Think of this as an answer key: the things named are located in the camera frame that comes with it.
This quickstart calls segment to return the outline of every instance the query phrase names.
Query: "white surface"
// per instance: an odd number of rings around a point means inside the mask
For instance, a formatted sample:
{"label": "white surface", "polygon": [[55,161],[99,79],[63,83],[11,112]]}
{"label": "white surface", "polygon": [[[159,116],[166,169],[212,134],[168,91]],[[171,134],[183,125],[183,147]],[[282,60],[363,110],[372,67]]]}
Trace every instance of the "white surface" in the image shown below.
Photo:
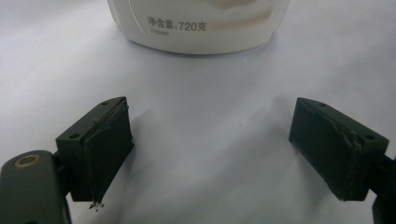
{"label": "white surface", "polygon": [[294,0],[265,46],[198,57],[126,40],[102,1],[0,1],[0,163],[125,95],[136,143],[105,208],[74,223],[372,223],[288,142],[298,96],[390,139],[396,3]]}

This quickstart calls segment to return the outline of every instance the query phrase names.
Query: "white plastic jar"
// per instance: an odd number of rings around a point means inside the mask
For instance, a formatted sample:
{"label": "white plastic jar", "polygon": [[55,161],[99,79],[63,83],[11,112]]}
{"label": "white plastic jar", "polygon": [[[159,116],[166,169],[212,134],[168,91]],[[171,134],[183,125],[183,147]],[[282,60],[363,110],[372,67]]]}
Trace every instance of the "white plastic jar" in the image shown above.
{"label": "white plastic jar", "polygon": [[124,35],[144,46],[186,54],[257,47],[271,38],[290,0],[108,0]]}

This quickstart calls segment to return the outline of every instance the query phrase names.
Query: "screw hole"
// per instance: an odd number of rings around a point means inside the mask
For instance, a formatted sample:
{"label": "screw hole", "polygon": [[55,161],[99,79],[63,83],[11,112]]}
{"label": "screw hole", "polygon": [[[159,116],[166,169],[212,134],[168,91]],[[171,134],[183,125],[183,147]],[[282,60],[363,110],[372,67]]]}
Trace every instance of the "screw hole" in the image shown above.
{"label": "screw hole", "polygon": [[364,136],[367,140],[374,140],[375,138],[372,135]]}
{"label": "screw hole", "polygon": [[14,165],[17,168],[24,168],[36,164],[39,159],[40,159],[39,155],[31,154],[20,158],[14,163]]}
{"label": "screw hole", "polygon": [[75,139],[79,137],[79,133],[73,133],[72,135],[69,136],[70,139]]}

